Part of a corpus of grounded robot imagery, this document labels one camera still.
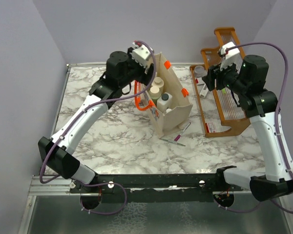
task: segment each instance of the marble table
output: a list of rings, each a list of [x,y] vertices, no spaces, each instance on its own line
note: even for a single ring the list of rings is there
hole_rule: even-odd
[[[254,129],[240,136],[206,138],[189,67],[173,67],[193,104],[191,126],[178,142],[159,140],[146,112],[138,111],[134,100],[119,101],[85,134],[73,154],[81,163],[101,174],[214,173],[217,168],[235,165],[264,172],[264,160]],[[72,67],[64,92],[56,131],[82,105],[91,85],[105,67]],[[174,139],[177,133],[166,136]],[[54,174],[47,168],[46,175]]]

